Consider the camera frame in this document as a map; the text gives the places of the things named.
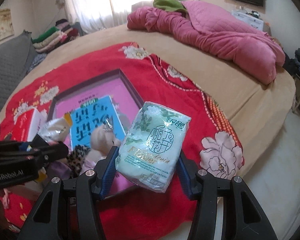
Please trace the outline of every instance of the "purple fabric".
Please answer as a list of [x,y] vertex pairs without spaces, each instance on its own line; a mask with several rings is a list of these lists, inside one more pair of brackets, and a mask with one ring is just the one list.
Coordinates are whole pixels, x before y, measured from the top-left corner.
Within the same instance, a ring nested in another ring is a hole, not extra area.
[[171,33],[182,43],[232,60],[265,85],[275,79],[276,64],[282,66],[285,55],[267,33],[236,19],[219,6],[203,1],[182,3],[190,20],[178,12],[145,6],[128,15],[128,28]]
[[47,176],[49,179],[59,177],[60,179],[69,179],[71,169],[60,161],[54,161],[47,169]]

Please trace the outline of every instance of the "gray sofa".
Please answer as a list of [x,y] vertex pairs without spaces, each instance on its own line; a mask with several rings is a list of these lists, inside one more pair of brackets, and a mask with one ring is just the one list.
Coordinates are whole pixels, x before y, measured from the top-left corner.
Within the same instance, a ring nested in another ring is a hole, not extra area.
[[26,76],[37,52],[31,33],[23,33],[0,45],[0,111],[7,99]]

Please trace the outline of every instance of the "flower print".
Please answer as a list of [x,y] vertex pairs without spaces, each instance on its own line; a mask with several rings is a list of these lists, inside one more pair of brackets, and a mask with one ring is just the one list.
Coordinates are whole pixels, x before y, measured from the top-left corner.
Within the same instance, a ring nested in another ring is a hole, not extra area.
[[28,102],[23,102],[18,108],[17,110],[14,111],[14,116],[13,116],[13,121],[14,124],[17,123],[17,119],[20,115],[22,115],[24,112],[35,108],[34,106],[29,106]]
[[59,93],[59,87],[55,86],[50,88],[47,92],[40,96],[40,105],[50,102]]
[[242,149],[235,145],[233,136],[225,131],[215,134],[215,139],[202,139],[200,166],[218,178],[231,179],[242,167]]
[[148,106],[148,110],[146,110],[144,114],[149,118],[151,116],[160,115],[162,113],[160,108],[158,108],[157,106]]
[[173,78],[180,78],[182,82],[185,82],[188,80],[188,78],[184,75],[182,75],[178,70],[176,70],[173,66],[169,65],[168,66],[168,73],[170,76]]
[[149,56],[149,53],[146,52],[144,48],[136,48],[134,46],[123,46],[119,51],[124,52],[126,58],[133,58],[133,59],[144,59],[145,57]]
[[135,130],[135,131],[133,131],[133,133],[131,133],[129,135],[129,137],[134,139],[134,140],[140,140],[141,139],[141,140],[145,140],[145,141],[148,138],[148,136],[149,136],[148,132],[140,131],[140,130],[139,131]]

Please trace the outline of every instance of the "beige bed sheet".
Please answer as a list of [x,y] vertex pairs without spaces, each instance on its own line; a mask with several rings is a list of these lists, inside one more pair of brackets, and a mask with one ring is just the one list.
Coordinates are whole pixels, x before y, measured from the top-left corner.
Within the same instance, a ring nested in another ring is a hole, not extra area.
[[[245,165],[239,175],[246,174],[276,137],[291,108],[295,84],[282,68],[277,68],[275,81],[264,86],[231,62],[181,44],[170,36],[129,31],[122,25],[80,37],[54,50],[20,82],[13,94],[63,63],[126,41],[136,41],[148,52],[157,54],[219,103],[242,143]],[[6,105],[0,112],[1,120]]]

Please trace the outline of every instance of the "tissue package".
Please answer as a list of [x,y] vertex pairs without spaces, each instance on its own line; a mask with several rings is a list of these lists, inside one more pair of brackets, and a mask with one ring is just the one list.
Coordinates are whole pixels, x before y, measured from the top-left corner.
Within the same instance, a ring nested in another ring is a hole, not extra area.
[[165,192],[190,120],[170,108],[145,102],[121,143],[117,171],[136,185]]

